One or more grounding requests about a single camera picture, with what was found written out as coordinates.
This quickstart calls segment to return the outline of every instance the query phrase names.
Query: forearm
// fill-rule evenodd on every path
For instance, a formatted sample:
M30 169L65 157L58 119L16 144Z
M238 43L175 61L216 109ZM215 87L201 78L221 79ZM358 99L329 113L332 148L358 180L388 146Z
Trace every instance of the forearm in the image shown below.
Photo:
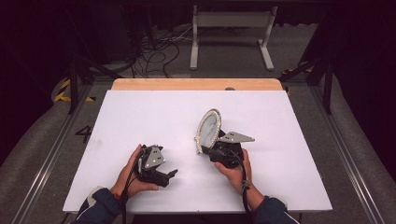
M256 210L263 200L264 195L262 195L254 185L250 185L250 189L247 189L247 205L250 210Z

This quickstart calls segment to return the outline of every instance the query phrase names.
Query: person's left hand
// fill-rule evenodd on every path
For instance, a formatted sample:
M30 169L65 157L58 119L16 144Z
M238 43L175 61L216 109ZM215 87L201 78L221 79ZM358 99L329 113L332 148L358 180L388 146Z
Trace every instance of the person's left hand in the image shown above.
M122 168L119 178L117 179L116 184L111 188L111 192L113 194L117 194L121 196L122 191L125 187L125 182L128 178L129 173L131 172L132 166L134 165L134 161L139 155L140 150L142 149L142 145L138 145L134 153L128 160L128 163ZM158 186L151 183L141 182L136 178L136 175L133 173L131 176L131 180L134 181L131 183L131 186L128 188L128 198L134 197L138 192L145 190L158 190Z

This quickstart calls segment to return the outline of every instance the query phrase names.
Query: wrist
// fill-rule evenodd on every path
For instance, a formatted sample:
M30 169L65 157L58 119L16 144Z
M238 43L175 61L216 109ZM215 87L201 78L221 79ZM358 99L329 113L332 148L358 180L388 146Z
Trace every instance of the wrist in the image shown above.
M250 210L256 210L256 208L262 203L263 200L264 195L262 195L260 191L251 184L250 188L247 189L247 204L250 207Z
M116 189L116 188L113 187L113 188L110 189L110 192L114 195L114 198L116 198L117 200L120 199L120 196L122 194L122 190Z

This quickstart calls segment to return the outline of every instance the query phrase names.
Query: gray floor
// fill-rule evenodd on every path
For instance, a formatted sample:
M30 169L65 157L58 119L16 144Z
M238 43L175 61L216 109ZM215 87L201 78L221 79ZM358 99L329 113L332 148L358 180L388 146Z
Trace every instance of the gray floor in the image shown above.
M311 25L273 29L268 47L275 66L273 72L266 71L262 61L257 46L262 31L258 29L247 29L239 35L224 30L202 32L196 71L189 69L191 42L184 40L177 44L180 54L166 67L166 71L172 77L279 77L282 71L296 66L315 28L315 25ZM170 59L177 50L171 46L164 53ZM150 69L161 68L160 63L150 65ZM130 76L131 73L127 71L124 75ZM161 73L153 73L152 76L161 76ZM332 115L326 116L314 94L321 91L321 86L307 87L298 81L302 78L303 75L298 76L285 85L290 87L290 102L318 170L323 175L323 183L333 206L330 212L305 213L303 223L396 223L395 182L354 119L337 80L333 81ZM59 90L59 85L54 88L54 94ZM106 90L110 88L111 82L105 80L96 81L91 86L88 95L96 97L96 101L85 102L75 116L64 143L59 146L59 155L54 157L54 166L42 178L45 181L40 185L43 186L42 190L37 192L36 200L31 202L32 209L28 210L21 223L60 223L64 219L64 200L86 146L83 136L75 133L86 125L94 125ZM69 106L68 102L55 103L26 132L0 168L0 223L11 223L17 214L24 211L22 209L18 213L21 205L27 204L23 200L54 143L59 140L58 134L64 122L70 119L67 114ZM354 185L353 175L346 169L339 149L340 140L334 137L329 128L329 119L338 127L356 170L361 175L363 182L358 186ZM365 198L361 197L359 187L366 187L371 195L367 197L367 194L363 194ZM364 201L370 201L370 196L383 221L380 218L372 220L367 215L370 211ZM73 218L75 216L70 215L67 221Z

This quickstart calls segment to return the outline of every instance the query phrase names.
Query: hand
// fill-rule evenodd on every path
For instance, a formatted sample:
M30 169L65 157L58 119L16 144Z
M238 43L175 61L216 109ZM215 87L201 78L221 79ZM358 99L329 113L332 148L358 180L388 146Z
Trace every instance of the hand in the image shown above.
M262 195L260 191L256 189L256 187L253 185L250 160L248 159L248 152L246 149L242 149L242 151L244 153L244 166L245 166L245 171L247 173L247 180L250 183L250 187L247 190L247 204L250 207L250 209L254 211L264 200L264 195ZM242 195L242 167L237 166L233 169L228 169L218 161L215 162L215 166L222 174L227 176L228 182L230 182L230 184L233 186L236 192L239 195Z
M248 151L246 149L242 149L242 151L244 153L244 166L247 173L247 180L249 181L250 185L253 185L251 178L250 161L248 159ZM237 166L233 169L229 169L218 161L215 162L215 166L222 174L227 177L228 182L230 182L236 192L239 195L242 195L242 167Z
M113 194L118 194L118 195L122 194L128 175L131 172L132 166L134 165L134 161L139 155L141 149L142 149L142 145L139 144L136 150L134 151L134 153L129 158L128 163L122 168L116 184L110 190ZM131 183L131 186L128 188L128 198L134 197L140 191L158 190L157 185L141 182L136 178L136 175L134 173L131 176L131 180L133 179L134 181Z

